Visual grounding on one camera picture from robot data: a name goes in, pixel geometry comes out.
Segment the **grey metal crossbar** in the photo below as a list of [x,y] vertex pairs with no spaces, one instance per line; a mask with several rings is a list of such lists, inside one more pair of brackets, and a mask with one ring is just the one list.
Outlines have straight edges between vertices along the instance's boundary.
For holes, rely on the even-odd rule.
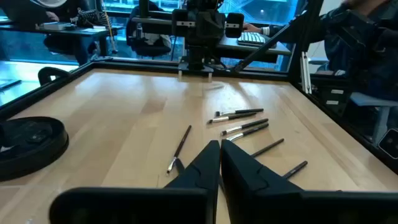
[[[141,17],[133,17],[131,19],[133,22],[137,23],[145,23],[145,24],[160,24],[160,25],[172,25],[173,21],[170,20],[165,20],[165,19],[154,19],[154,18],[141,18]],[[194,26],[194,22],[188,22],[188,21],[176,21],[176,25],[178,26]]]

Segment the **yellow stick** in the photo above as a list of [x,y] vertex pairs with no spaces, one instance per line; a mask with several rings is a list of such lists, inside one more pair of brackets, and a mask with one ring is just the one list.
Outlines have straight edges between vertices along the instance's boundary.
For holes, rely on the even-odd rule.
[[110,42],[111,42],[111,45],[112,45],[112,54],[117,54],[118,50],[117,50],[116,44],[114,42],[113,28],[112,28],[111,22],[109,20],[109,16],[108,16],[108,13],[107,13],[107,10],[106,10],[106,7],[105,7],[105,3],[102,2],[102,5],[103,5],[103,11],[104,11],[104,15],[105,15],[106,22],[107,22],[107,27],[108,27],[108,30],[109,30],[109,36],[110,36],[109,39],[110,39]]

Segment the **black aluminium table frame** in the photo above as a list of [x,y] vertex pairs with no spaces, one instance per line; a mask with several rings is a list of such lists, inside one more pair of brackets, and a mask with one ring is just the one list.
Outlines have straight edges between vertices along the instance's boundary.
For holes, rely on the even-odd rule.
[[[92,71],[93,69],[108,69],[108,70],[132,70],[141,72],[154,72],[158,74],[173,73],[177,74],[178,64],[175,62],[150,62],[150,61],[133,61],[130,59],[109,59],[100,60],[98,62],[90,62],[86,65],[79,67],[74,72],[69,73],[67,76],[62,77],[56,81],[49,81],[42,87],[33,90],[25,95],[22,95],[15,100],[0,107],[0,122],[3,122],[21,111],[24,111],[28,107],[34,105],[45,97],[51,95],[57,90],[61,89],[65,85],[71,83],[82,75]],[[214,77],[225,77],[225,78],[242,78],[248,80],[266,80],[266,81],[278,81],[290,83],[293,76],[283,72],[272,72],[270,70],[247,70],[243,69],[236,73],[234,71],[228,72],[226,70],[215,70],[212,72]],[[388,159],[387,156],[377,146],[373,146],[368,140],[359,134],[355,133],[355,130],[348,125],[348,123],[337,118],[331,112],[319,104],[313,97],[307,96],[307,98],[320,110],[329,116],[336,124],[343,128],[349,135],[351,135],[357,142],[359,142],[364,148],[366,148],[371,154],[378,158],[384,165],[390,168],[391,171],[398,175],[398,162],[394,162],[392,159]]]

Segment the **white keyboard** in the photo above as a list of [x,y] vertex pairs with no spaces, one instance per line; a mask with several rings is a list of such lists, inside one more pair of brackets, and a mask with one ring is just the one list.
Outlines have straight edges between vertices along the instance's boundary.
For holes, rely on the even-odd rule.
[[266,43],[266,38],[256,32],[243,32],[241,36],[237,39],[239,45],[247,46],[260,46]]

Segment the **grey box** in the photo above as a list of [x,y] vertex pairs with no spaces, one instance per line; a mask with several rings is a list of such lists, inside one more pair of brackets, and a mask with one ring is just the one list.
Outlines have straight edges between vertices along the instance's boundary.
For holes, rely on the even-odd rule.
[[47,22],[39,25],[45,30],[75,30],[77,26],[69,22]]

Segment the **person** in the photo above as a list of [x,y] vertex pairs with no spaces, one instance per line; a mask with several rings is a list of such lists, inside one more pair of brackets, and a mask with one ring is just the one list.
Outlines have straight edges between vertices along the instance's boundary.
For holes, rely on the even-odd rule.
[[398,101],[398,0],[343,0],[319,16],[259,27],[280,42],[324,42],[331,71],[343,71],[355,91]]
[[111,22],[107,15],[98,9],[94,0],[41,0],[44,8],[59,22],[67,22],[78,27],[102,26],[109,29]]

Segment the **person's hand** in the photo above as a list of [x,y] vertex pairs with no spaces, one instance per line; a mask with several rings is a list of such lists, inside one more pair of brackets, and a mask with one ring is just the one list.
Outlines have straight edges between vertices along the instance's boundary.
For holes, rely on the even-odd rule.
[[255,32],[255,33],[262,33],[262,29],[258,28],[250,23],[244,23],[243,24],[243,31],[244,32]]

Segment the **black equipment box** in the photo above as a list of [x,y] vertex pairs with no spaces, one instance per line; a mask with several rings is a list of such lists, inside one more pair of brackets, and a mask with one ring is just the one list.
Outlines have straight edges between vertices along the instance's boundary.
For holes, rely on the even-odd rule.
[[350,80],[331,71],[312,73],[310,78],[312,95],[328,110],[342,116],[352,94]]

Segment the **black chair with clothes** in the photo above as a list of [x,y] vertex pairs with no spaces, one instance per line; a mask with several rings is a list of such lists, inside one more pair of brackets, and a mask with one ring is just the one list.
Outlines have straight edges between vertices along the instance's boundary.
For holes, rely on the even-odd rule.
[[151,0],[139,0],[126,24],[126,43],[136,55],[154,58],[173,51],[171,25],[137,23],[133,17],[170,20],[171,15]]

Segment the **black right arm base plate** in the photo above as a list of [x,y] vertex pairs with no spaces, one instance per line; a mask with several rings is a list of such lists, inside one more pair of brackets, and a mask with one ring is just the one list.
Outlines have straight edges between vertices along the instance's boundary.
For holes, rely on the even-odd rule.
[[178,65],[178,72],[182,75],[208,76],[213,73],[214,70],[202,62],[181,61]]

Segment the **black rounded device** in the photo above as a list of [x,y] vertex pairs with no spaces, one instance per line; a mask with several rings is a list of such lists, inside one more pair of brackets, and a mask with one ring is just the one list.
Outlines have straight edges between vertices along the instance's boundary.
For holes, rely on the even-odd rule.
[[390,129],[378,143],[379,149],[386,153],[391,159],[398,159],[398,129]]

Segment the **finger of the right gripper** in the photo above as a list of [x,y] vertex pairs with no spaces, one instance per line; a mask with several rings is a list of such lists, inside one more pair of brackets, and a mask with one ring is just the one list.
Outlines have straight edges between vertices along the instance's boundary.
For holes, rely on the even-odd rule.
[[224,37],[238,38],[243,31],[244,15],[231,12],[225,14],[218,11],[207,11],[206,44],[217,45]]
[[172,12],[172,33],[184,37],[188,45],[205,45],[202,28],[206,11],[174,9]]

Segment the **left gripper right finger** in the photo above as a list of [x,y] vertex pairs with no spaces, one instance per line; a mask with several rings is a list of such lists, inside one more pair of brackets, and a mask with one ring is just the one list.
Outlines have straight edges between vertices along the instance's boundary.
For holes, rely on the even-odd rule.
[[221,176],[231,224],[398,224],[398,193],[304,190],[229,140]]

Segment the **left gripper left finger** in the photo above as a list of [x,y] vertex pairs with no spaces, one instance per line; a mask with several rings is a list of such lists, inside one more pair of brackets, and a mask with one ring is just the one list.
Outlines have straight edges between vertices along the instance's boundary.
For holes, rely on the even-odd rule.
[[58,195],[50,224],[214,224],[220,144],[210,141],[162,188],[78,187]]

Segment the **grey office desk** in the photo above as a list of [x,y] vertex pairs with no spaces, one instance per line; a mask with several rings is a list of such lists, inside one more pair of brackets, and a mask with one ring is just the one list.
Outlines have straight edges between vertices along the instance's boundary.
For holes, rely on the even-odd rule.
[[[224,36],[217,45],[214,54],[217,57],[245,59],[256,50],[257,47],[239,45],[237,39]],[[290,56],[291,51],[278,42],[275,48],[266,51],[263,56],[257,58],[257,61],[275,63],[280,55]]]
[[383,135],[387,132],[387,121],[391,108],[398,106],[398,101],[383,100],[359,92],[353,92],[350,100],[358,106],[378,107],[377,120],[373,132],[372,142],[377,146]]

